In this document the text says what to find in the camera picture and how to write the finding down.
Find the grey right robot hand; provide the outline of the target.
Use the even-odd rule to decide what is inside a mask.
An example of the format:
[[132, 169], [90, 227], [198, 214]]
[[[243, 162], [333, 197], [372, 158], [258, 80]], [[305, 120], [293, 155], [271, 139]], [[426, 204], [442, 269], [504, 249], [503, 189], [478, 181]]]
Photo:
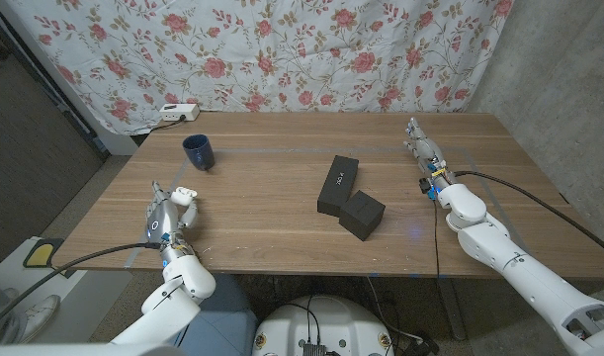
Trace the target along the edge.
[[403, 145], [413, 154], [418, 167], [430, 180], [431, 185], [436, 189], [444, 190], [456, 184], [455, 175], [448, 169], [441, 148], [426, 135], [414, 117], [409, 120], [405, 132], [407, 140]]

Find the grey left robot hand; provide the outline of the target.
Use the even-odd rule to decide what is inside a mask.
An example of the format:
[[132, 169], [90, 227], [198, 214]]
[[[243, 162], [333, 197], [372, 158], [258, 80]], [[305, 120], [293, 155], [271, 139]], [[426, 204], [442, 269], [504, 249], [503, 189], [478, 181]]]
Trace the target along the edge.
[[151, 187], [153, 199], [146, 209], [148, 241], [160, 244], [162, 259], [168, 262], [194, 255], [193, 248], [185, 240], [184, 230], [197, 222], [198, 193], [185, 187], [164, 191], [157, 181], [153, 181]]

